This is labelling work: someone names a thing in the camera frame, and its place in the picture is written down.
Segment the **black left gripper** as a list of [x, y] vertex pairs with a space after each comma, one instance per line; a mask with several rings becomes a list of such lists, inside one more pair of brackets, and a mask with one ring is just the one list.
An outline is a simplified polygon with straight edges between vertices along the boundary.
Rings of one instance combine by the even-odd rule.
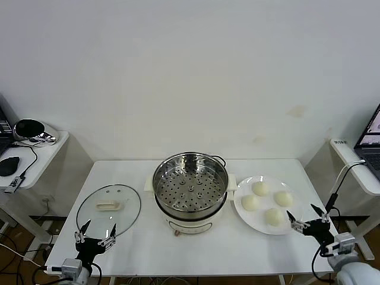
[[107, 237], [101, 240], [85, 237], [90, 223], [91, 220], [88, 220], [81, 226], [79, 231], [74, 233], [76, 250], [78, 252], [76, 259], [79, 259], [83, 265], [91, 265], [97, 255], [105, 253], [116, 242], [116, 224], [113, 225]]

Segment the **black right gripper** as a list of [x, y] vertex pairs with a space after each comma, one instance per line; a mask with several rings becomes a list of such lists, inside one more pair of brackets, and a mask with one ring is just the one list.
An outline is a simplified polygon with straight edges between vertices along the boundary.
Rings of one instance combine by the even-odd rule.
[[290, 226], [293, 230], [303, 234], [304, 236], [313, 237], [320, 245], [326, 246], [334, 242], [334, 236], [330, 232], [329, 216], [321, 208], [311, 204], [313, 210], [320, 217], [311, 221], [299, 221], [290, 211], [286, 211]]

